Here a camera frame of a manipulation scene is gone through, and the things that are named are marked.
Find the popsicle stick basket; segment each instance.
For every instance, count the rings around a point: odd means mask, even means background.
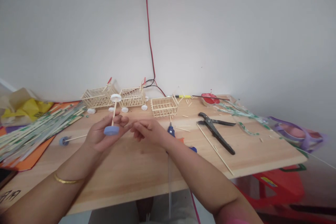
[[[134,107],[134,106],[142,106],[146,104],[144,87],[141,82],[140,87],[131,87],[122,89],[120,91],[121,101],[119,102],[121,107]]]
[[[82,101],[87,106],[88,109],[113,106],[114,102],[111,101],[110,97],[112,94],[117,93],[111,83],[107,84],[105,87],[97,89],[88,89],[82,96]]]
[[[177,113],[178,105],[174,94],[172,97],[153,98],[150,101],[154,117],[174,116]]]

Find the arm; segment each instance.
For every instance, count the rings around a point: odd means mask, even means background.
[[[255,210],[216,167],[172,137],[155,120],[141,120],[131,129],[140,141],[146,138],[163,147],[200,203],[213,214],[216,223],[239,219],[262,223]]]
[[[113,121],[119,124],[119,134],[105,136],[104,128],[111,125],[112,116],[109,114],[94,124],[83,145],[55,172],[62,180],[81,180],[80,182],[62,184],[55,180],[54,173],[50,174],[1,215],[4,223],[57,224],[68,211],[83,186],[84,179],[95,169],[102,152],[132,127],[132,124],[127,125],[127,117],[118,115]]]

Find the white wall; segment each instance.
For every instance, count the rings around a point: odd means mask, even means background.
[[[317,154],[336,165],[336,0],[148,2],[166,94],[178,85],[186,94],[231,93],[259,115],[328,133],[329,148]],[[58,101],[110,76],[137,86],[152,78],[147,36],[145,0],[0,0],[0,78]],[[314,176],[332,177],[315,194],[335,199],[335,172],[316,165]]]

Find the white bottle cap wheel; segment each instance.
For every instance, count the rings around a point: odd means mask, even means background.
[[[123,107],[123,108],[121,109],[121,111],[124,112],[124,113],[127,113],[127,112],[128,112],[128,108],[127,108],[127,107]]]

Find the pliers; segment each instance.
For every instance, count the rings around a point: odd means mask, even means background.
[[[208,129],[212,132],[212,135],[220,142],[221,145],[225,149],[227,149],[228,152],[230,152],[231,155],[236,154],[236,152],[232,149],[232,147],[224,140],[224,138],[220,135],[220,133],[216,130],[214,123],[226,125],[226,126],[235,126],[235,123],[232,122],[225,122],[225,121],[219,121],[219,120],[213,120],[210,119],[206,114],[203,112],[198,114],[199,116],[202,116],[204,118],[204,121],[198,121],[197,123],[199,125],[206,125]]]

